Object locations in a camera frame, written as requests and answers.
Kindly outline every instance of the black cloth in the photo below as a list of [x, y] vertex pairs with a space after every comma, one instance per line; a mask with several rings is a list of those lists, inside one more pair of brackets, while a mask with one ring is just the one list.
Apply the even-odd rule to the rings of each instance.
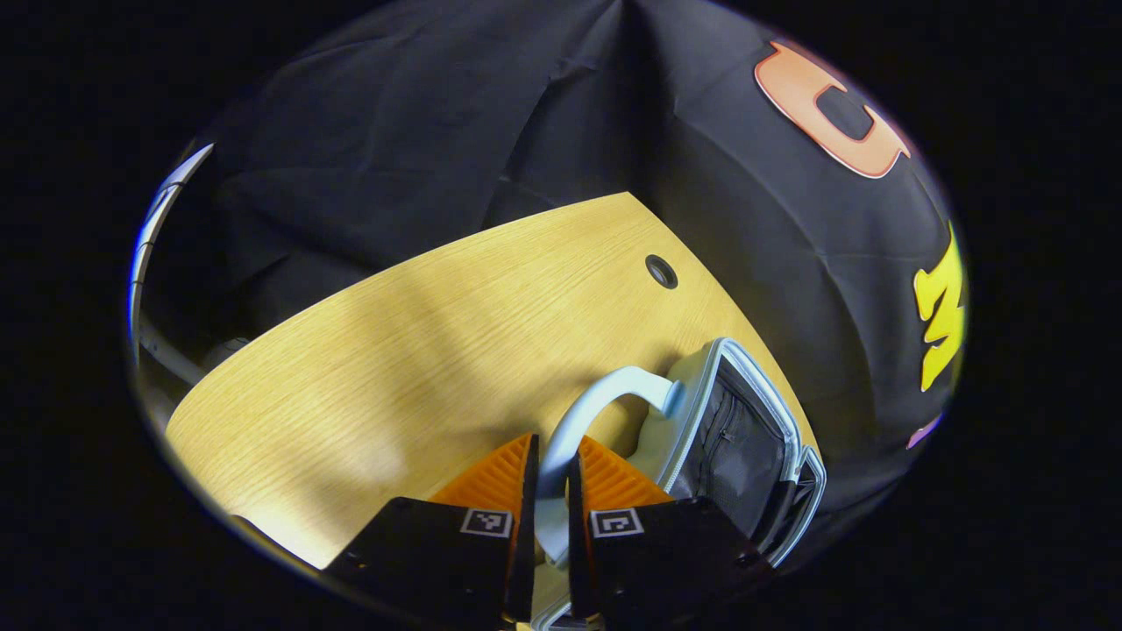
[[[181, 247], [209, 267], [153, 300], [204, 316], [211, 342], [252, 338], [432, 248], [629, 191], [739, 305], [815, 429], [828, 485], [795, 567], [912, 465], [922, 443], [908, 439], [947, 405], [963, 353], [920, 391], [912, 277], [950, 239], [935, 176], [914, 150], [879, 180], [827, 155], [756, 84], [776, 39], [702, 1], [378, 9], [200, 134], [214, 153], [165, 230], [193, 221], [220, 238]], [[862, 106], [879, 108], [845, 82], [821, 108], [862, 136]]]

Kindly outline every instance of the yellow letter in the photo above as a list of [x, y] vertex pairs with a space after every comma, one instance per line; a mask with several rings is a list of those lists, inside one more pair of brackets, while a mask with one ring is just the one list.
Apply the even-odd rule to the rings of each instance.
[[[916, 273], [916, 304], [919, 317], [926, 322], [931, 321], [923, 335], [923, 341], [942, 342], [928, 348], [923, 356], [923, 371], [920, 375], [920, 391], [927, 392], [935, 377], [950, 364], [950, 359], [963, 345], [963, 330], [966, 328], [966, 310], [958, 300], [963, 293], [963, 259], [955, 241], [955, 229], [950, 228], [950, 245], [942, 259], [930, 273], [922, 269]], [[935, 311], [935, 302], [942, 296], [939, 311]]]

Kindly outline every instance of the table surface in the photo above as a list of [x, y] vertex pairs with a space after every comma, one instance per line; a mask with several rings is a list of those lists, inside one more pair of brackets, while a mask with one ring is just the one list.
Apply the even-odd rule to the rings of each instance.
[[[678, 275], [668, 290], [647, 255]], [[739, 341], [813, 433], [791, 386], [720, 284], [628, 193], [471, 235], [359, 282], [208, 374], [166, 437], [231, 514], [316, 568], [392, 497], [427, 499], [534, 431], [610, 371], [666, 374]], [[623, 397], [589, 436], [631, 455], [646, 404]]]

